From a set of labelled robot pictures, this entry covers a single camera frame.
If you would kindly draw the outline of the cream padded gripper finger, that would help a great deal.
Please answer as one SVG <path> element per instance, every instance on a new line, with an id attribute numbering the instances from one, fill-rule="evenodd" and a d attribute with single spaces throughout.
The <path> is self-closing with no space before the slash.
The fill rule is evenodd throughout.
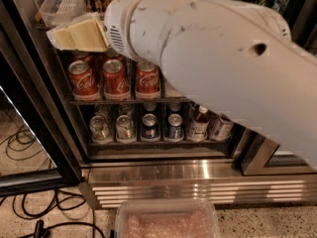
<path id="1" fill-rule="evenodd" d="M 58 50 L 71 51 L 75 49 L 75 43 L 67 28 L 53 28 L 47 31 L 47 36 L 52 45 Z"/>
<path id="2" fill-rule="evenodd" d="M 109 42 L 98 13 L 87 13 L 75 18 L 67 30 L 77 50 L 86 52 L 105 52 Z"/>

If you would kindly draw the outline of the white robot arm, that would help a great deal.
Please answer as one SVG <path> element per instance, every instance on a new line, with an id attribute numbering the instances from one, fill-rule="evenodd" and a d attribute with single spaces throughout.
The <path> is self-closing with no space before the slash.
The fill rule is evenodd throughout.
<path id="1" fill-rule="evenodd" d="M 317 59 L 275 11 L 233 0 L 113 0 L 47 32 L 59 50 L 112 47 L 161 68 L 190 100 L 317 165 Z"/>

